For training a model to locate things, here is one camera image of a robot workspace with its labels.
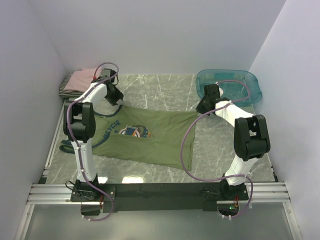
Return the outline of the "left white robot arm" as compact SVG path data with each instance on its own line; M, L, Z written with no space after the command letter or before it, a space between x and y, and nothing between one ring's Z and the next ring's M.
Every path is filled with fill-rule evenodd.
M63 114L63 132L71 142L77 166L72 192L83 195L88 201L96 200L102 193L93 162L92 139L96 132L94 106L103 98L115 106L124 97L116 87L119 82L117 70L104 68L100 76L97 72L94 71L88 89L81 96L64 104Z

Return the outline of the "green printed tank top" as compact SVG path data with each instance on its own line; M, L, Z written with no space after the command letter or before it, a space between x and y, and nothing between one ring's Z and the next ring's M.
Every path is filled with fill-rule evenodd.
M196 111L162 111L121 105L94 114L92 153L97 156L192 169Z

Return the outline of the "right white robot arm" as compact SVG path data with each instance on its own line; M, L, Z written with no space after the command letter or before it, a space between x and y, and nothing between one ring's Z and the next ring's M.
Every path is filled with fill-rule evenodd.
M235 157L230 168L221 180L219 193L222 198L230 200L240 191L253 165L270 151L271 144L267 121L263 115L246 112L221 97L217 84L204 86L204 95L196 107L196 111L205 114L213 113L234 127L233 148Z

